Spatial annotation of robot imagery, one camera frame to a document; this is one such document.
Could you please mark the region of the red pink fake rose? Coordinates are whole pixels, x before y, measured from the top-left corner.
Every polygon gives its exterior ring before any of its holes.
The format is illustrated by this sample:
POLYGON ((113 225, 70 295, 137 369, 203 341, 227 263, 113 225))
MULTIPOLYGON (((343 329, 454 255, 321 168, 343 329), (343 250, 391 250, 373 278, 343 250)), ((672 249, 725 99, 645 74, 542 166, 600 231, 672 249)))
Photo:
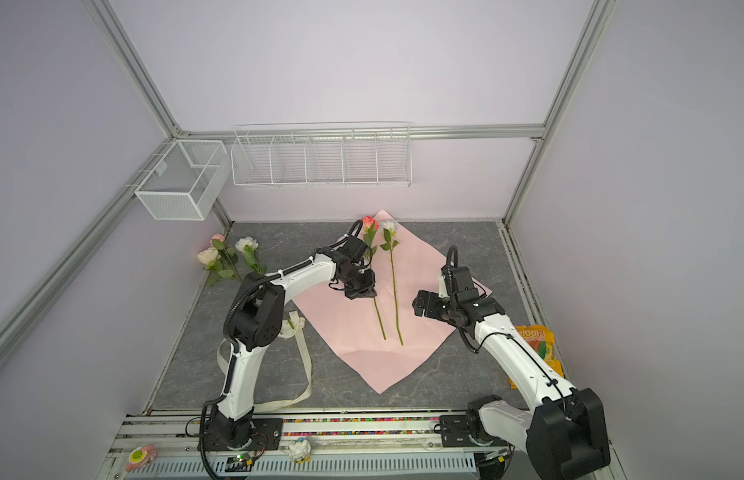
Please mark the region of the red pink fake rose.
MULTIPOLYGON (((374 241, 375 241, 375 237, 377 235, 378 230, 379 230, 379 224, 375 218, 371 216, 365 216, 362 218, 362 239, 364 243, 367 245, 367 250, 364 254, 364 257, 368 264, 372 263, 374 255, 377 251, 377 247, 374 245, 374 241)), ((381 329, 382 338, 386 340, 387 337, 385 333, 385 328, 383 325, 382 317, 381 317, 379 306, 378 306, 376 299, 373 299, 373 304, 375 307, 378 323, 381 329)))

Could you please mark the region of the pink purple wrapping paper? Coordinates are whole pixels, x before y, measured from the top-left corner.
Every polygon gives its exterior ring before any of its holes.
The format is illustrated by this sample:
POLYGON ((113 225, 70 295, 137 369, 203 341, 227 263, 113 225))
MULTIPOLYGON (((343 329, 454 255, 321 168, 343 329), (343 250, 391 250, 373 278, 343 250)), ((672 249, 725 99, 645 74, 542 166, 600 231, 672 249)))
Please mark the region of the pink purple wrapping paper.
POLYGON ((378 252, 372 270, 387 339, 382 338, 372 299, 349 300, 327 285, 315 286, 294 299, 297 308, 331 350, 377 393, 413 373, 454 332, 437 320, 417 317, 412 301, 420 290, 436 292, 445 255, 402 225, 394 250, 400 309, 401 346, 395 326, 389 254, 378 252))

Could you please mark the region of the cream fake rose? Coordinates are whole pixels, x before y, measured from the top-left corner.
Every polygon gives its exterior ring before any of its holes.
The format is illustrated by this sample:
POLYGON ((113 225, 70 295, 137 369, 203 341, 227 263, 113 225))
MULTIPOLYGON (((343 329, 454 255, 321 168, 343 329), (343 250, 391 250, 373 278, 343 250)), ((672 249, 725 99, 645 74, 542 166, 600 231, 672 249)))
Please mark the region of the cream fake rose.
POLYGON ((233 280, 235 274, 233 269, 221 254, 219 249, 210 247, 202 250, 196 255, 197 260, 203 265, 204 269, 209 272, 206 282, 207 286, 213 286, 220 280, 233 280))

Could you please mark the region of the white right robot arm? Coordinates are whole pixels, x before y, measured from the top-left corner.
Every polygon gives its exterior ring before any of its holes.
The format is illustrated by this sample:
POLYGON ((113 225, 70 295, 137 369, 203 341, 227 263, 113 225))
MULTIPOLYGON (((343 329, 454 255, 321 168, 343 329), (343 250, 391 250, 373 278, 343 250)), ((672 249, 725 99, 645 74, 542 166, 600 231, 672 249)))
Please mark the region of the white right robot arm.
POLYGON ((590 388, 578 389, 522 338, 500 304, 468 292, 451 296, 421 290, 414 314, 445 322, 489 353, 517 387, 527 408, 496 395, 471 402, 465 435, 494 439, 525 452, 541 479, 577 479, 609 466, 604 407, 590 388))

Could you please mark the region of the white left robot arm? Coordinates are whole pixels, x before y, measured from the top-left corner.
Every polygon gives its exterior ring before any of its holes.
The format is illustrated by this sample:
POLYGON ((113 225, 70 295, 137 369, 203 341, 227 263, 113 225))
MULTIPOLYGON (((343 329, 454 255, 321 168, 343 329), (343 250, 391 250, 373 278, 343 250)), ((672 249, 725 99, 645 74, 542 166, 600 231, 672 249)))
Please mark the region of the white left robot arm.
POLYGON ((372 268, 343 249, 323 248, 276 273, 245 277, 224 321, 231 350, 222 392, 202 407, 201 451, 242 450, 250 443, 256 382, 264 355, 282 329, 285 305, 322 284, 337 287, 349 300, 376 296, 372 268))

